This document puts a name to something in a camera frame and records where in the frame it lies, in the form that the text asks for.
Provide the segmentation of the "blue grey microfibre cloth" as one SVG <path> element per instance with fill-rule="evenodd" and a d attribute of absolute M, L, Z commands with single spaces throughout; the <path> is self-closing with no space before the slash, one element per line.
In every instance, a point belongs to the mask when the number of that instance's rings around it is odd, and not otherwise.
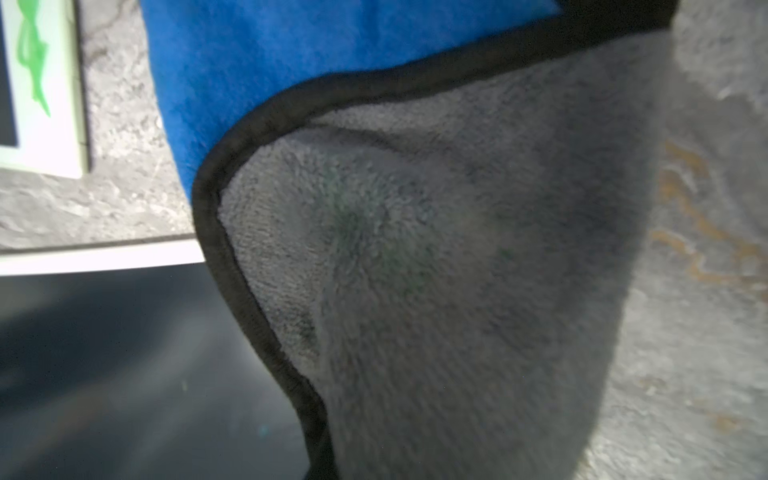
<path fill-rule="evenodd" d="M 206 263 L 311 479 L 571 479 L 674 1 L 144 1 Z"/>

